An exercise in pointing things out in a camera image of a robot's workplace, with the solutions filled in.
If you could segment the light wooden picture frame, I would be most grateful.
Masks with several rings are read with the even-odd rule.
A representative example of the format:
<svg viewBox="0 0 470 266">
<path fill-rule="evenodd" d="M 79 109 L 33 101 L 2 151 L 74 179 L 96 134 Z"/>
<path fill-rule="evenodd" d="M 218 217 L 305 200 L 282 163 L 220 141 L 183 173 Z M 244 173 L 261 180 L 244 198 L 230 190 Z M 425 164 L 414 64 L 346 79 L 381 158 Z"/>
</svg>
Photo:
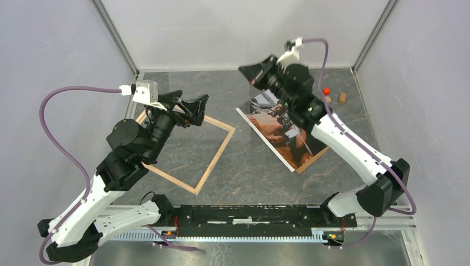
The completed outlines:
<svg viewBox="0 0 470 266">
<path fill-rule="evenodd" d="M 227 130 L 207 122 L 200 127 L 175 127 L 154 166 L 195 188 L 227 135 Z M 132 188 L 138 197 L 148 191 L 165 194 L 172 200 L 194 195 L 153 172 Z"/>
</svg>

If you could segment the printed photo with white border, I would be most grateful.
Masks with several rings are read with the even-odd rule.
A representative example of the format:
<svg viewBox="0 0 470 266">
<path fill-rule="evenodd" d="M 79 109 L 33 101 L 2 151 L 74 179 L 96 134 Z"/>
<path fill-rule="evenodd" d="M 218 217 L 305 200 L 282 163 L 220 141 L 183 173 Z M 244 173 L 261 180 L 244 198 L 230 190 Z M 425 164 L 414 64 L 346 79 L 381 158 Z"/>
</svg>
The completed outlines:
<svg viewBox="0 0 470 266">
<path fill-rule="evenodd" d="M 270 91 L 249 99 L 236 111 L 292 172 L 301 165 L 300 159 L 305 153 L 315 155 L 327 147 L 297 127 L 286 104 Z"/>
</svg>

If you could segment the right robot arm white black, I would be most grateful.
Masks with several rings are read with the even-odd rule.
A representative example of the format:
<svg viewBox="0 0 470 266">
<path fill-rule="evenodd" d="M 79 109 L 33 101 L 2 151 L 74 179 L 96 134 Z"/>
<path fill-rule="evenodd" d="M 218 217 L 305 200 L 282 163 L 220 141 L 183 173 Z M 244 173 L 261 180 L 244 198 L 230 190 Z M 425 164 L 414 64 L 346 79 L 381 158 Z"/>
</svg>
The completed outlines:
<svg viewBox="0 0 470 266">
<path fill-rule="evenodd" d="M 403 158 L 393 160 L 371 147 L 350 130 L 336 113 L 313 93 L 314 78 L 307 66 L 294 63 L 282 69 L 277 57 L 270 55 L 258 64 L 239 66 L 250 85 L 270 91 L 287 107 L 288 116 L 308 136 L 334 150 L 361 177 L 364 185 L 338 192 L 325 201 L 320 219 L 334 226 L 342 217 L 365 211 L 380 217 L 406 193 L 410 164 Z"/>
</svg>

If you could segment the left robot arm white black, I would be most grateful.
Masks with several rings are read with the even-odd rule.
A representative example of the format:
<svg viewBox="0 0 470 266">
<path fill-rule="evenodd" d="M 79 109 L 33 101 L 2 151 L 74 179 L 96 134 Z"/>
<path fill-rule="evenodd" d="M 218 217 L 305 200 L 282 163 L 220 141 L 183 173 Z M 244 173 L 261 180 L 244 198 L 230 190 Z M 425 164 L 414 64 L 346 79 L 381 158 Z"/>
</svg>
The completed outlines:
<svg viewBox="0 0 470 266">
<path fill-rule="evenodd" d="M 93 175 L 85 175 L 84 191 L 57 218 L 38 223 L 43 238 L 40 261 L 46 265 L 79 262 L 124 232 L 174 222 L 176 212 L 165 195 L 154 195 L 115 215 L 102 216 L 102 212 L 148 173 L 148 165 L 157 162 L 175 126 L 202 124 L 208 98 L 202 94 L 184 100 L 181 90 L 163 93 L 146 109 L 148 125 L 134 119 L 119 121 L 106 138 L 110 152 Z"/>
</svg>

